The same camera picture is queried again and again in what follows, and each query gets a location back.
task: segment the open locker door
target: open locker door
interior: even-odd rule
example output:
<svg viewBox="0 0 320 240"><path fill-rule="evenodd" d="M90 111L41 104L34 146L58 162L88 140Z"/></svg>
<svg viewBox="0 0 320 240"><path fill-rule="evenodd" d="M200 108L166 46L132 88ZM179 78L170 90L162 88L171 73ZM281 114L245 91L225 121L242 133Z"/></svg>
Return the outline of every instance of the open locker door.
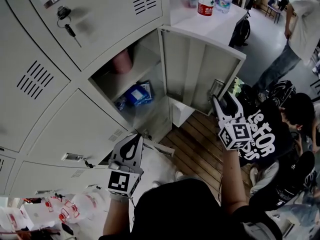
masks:
<svg viewBox="0 0 320 240"><path fill-rule="evenodd" d="M163 25L158 32L166 94L209 115L210 97L224 95L246 55L179 28Z"/></svg>

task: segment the wooden floor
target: wooden floor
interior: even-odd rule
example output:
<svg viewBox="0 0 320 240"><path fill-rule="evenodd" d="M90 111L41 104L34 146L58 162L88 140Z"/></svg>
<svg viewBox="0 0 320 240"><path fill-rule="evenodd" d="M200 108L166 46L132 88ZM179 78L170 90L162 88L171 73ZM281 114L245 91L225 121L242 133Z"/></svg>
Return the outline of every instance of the wooden floor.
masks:
<svg viewBox="0 0 320 240"><path fill-rule="evenodd" d="M195 111L179 128L175 127L160 143L175 149L173 163L185 175L200 177L218 199L223 153L222 143L216 134L218 122L213 115L205 116ZM241 169L245 193L249 200L250 167Z"/></svg>

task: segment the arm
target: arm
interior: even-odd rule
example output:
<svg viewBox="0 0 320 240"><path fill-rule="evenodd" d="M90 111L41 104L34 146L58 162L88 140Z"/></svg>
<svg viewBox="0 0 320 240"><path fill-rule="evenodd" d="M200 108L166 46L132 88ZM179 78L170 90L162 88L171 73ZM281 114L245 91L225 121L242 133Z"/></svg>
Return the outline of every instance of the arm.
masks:
<svg viewBox="0 0 320 240"><path fill-rule="evenodd" d="M319 197L320 197L320 190L316 189L316 190L314 191L313 197L314 197L314 198L319 198Z"/></svg>
<svg viewBox="0 0 320 240"><path fill-rule="evenodd" d="M312 123L312 152L315 154L319 150L319 147L317 146L317 119L315 118Z"/></svg>
<svg viewBox="0 0 320 240"><path fill-rule="evenodd" d="M237 150L226 150L223 154L221 195L222 206L228 214L248 205Z"/></svg>
<svg viewBox="0 0 320 240"><path fill-rule="evenodd" d="M294 12L294 8L292 7L291 3L289 3L288 9L286 11L286 21L285 21L285 31L284 31L284 35L285 35L286 39L289 39L290 36L292 35L289 26L290 26L290 20L291 20L293 12Z"/></svg>
<svg viewBox="0 0 320 240"><path fill-rule="evenodd" d="M129 198L111 198L108 216L103 227L103 235L129 233Z"/></svg>
<svg viewBox="0 0 320 240"><path fill-rule="evenodd" d="M295 139L294 142L295 142L295 149L298 153L298 156L301 157L302 154L303 154L303 149L302 149L302 140L301 140L301 135L300 133L299 134L299 138L298 139Z"/></svg>

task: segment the white shelf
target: white shelf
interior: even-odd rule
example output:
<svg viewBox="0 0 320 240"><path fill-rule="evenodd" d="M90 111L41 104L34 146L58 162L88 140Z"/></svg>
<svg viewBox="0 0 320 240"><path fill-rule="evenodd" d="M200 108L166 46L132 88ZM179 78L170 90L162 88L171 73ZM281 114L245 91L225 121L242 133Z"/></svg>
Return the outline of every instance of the white shelf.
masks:
<svg viewBox="0 0 320 240"><path fill-rule="evenodd" d="M107 73L95 80L95 82L108 98L115 102L159 62L160 57L157 54L138 44L133 52L133 67L128 73Z"/></svg>
<svg viewBox="0 0 320 240"><path fill-rule="evenodd" d="M229 45L237 23L247 14L245 9L231 4L226 14L213 10L212 16L202 16L197 9L178 7L170 12L171 26Z"/></svg>
<svg viewBox="0 0 320 240"><path fill-rule="evenodd" d="M157 109L157 104L165 97L164 83L159 79L151 79L151 86L154 98L151 103L141 104L137 107L126 106L122 111L122 116L133 126L138 129L145 123Z"/></svg>

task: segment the keychain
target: keychain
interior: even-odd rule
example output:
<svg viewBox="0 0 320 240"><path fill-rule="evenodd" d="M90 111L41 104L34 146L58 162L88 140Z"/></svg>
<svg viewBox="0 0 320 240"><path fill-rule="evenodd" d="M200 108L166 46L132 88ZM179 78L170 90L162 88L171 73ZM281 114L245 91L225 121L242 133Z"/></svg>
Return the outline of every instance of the keychain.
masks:
<svg viewBox="0 0 320 240"><path fill-rule="evenodd" d="M66 29L66 31L68 32L68 34L73 37L73 39L76 41L76 43L80 46L80 48L82 48L81 44L79 43L79 41L76 38L76 34L73 31L73 29L70 27L70 23L71 23L71 18L69 16L69 14L71 13L71 9L66 7L66 6L60 6L58 8L57 11L57 15L58 15L58 21L56 22L57 26L61 29ZM65 18L69 18L70 22L68 24L65 24L64 26L60 26L59 25L59 21L60 20L64 20Z"/></svg>

